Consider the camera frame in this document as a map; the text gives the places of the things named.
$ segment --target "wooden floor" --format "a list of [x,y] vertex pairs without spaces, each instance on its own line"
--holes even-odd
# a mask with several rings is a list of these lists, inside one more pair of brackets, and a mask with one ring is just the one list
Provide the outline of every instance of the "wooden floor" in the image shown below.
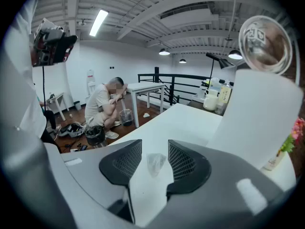
[[[131,95],[127,94],[125,96],[125,105],[126,108],[128,109],[132,109],[132,101],[131,101]],[[138,118],[139,118],[139,125],[142,126],[143,124],[147,123],[148,121],[152,120],[153,118],[155,118],[159,113],[160,113],[160,108],[158,106],[155,106],[153,104],[150,104],[150,108],[147,108],[147,103],[141,100],[137,99],[137,108],[138,108]],[[121,102],[118,102],[117,104],[117,110],[121,111],[122,110],[122,104]],[[145,113],[148,113],[150,116],[144,118],[143,115]],[[77,111],[76,109],[71,109],[68,112],[63,113],[63,115],[66,118],[66,121],[63,121],[61,116],[59,114],[56,115],[56,124],[61,124],[62,127],[65,127],[66,125],[72,123],[72,122],[80,122],[81,124],[85,122],[85,106],[82,107],[82,109],[80,111]],[[107,142],[108,144],[113,143],[114,141],[120,139],[121,137],[129,134],[130,132],[132,132],[133,130],[135,130],[135,124],[134,122],[132,123],[131,126],[117,126],[114,127],[112,129],[112,131],[118,133],[120,136],[115,139],[108,139],[107,138]],[[87,149],[92,149],[91,146],[89,146],[85,135],[82,135],[80,138],[71,138],[70,136],[65,136],[65,137],[57,137],[55,142],[58,144],[58,146],[61,148],[61,151],[63,153],[67,153],[70,152],[70,148],[65,148],[65,144],[72,144],[74,141],[76,140],[75,144],[71,147],[71,148],[78,148],[77,144],[81,143],[82,145],[87,145],[88,148]]]

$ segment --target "ceiling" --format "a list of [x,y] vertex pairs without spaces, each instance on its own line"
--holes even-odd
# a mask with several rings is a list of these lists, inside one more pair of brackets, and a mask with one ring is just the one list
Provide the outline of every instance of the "ceiling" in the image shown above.
[[[201,19],[202,10],[194,10],[192,13],[198,21],[192,25],[174,28],[164,25],[161,19],[164,12],[194,3],[204,4],[216,19],[206,23]],[[97,39],[107,34],[112,41],[136,40],[144,47],[166,47],[172,54],[211,52],[227,55],[230,50],[238,49],[241,25],[254,15],[266,15],[286,29],[290,27],[288,16],[276,0],[236,0],[235,10],[234,0],[39,0],[32,31],[45,17],[70,34],[77,34],[80,40],[96,39],[91,38],[89,32],[100,9],[109,14]],[[233,40],[226,41],[228,36]]]

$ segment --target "man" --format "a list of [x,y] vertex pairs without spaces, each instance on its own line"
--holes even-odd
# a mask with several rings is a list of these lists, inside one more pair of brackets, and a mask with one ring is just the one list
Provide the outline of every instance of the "man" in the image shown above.
[[19,127],[55,144],[46,128],[46,118],[37,100],[32,78],[33,51],[29,50],[31,22],[38,0],[27,0],[16,14],[0,47],[0,123]]
[[52,131],[57,134],[59,132],[59,130],[61,129],[61,125],[57,125],[56,126],[56,122],[55,122],[55,114],[53,113],[52,110],[46,110],[44,111],[44,102],[40,101],[39,97],[37,97],[39,105],[42,109],[43,115],[46,117],[47,121],[50,122],[51,124],[51,128]]
[[[121,124],[116,121],[118,112],[115,108],[126,88],[127,84],[124,84],[120,77],[113,78],[107,84],[98,85],[86,104],[85,118],[87,125],[103,126],[107,138],[118,138],[119,134],[110,131],[110,128]],[[116,94],[116,96],[110,99],[111,94]]]

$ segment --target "black mesh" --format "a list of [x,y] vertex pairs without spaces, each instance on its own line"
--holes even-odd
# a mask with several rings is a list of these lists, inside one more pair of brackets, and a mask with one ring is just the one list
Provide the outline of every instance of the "black mesh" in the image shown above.
[[168,161],[173,169],[173,178],[175,181],[188,176],[195,170],[196,163],[186,152],[170,143],[168,144],[168,149]]
[[130,179],[137,169],[141,158],[142,144],[138,143],[136,146],[131,148],[128,153],[122,154],[114,160],[113,166]]
[[211,174],[209,161],[201,154],[168,140],[168,162],[173,169],[174,182],[167,186],[166,195],[195,191]]
[[141,160],[142,140],[139,139],[105,156],[99,167],[112,184],[128,186]]

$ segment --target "white t-shirt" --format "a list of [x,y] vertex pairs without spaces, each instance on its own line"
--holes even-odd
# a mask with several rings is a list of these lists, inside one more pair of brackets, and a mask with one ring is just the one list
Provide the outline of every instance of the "white t-shirt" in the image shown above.
[[90,96],[85,109],[86,122],[91,117],[94,117],[102,105],[109,104],[110,95],[104,84],[100,84],[95,88],[95,91]]
[[37,1],[27,0],[23,5],[0,48],[0,122],[8,127],[20,127],[40,138],[47,121],[35,92],[29,48]]

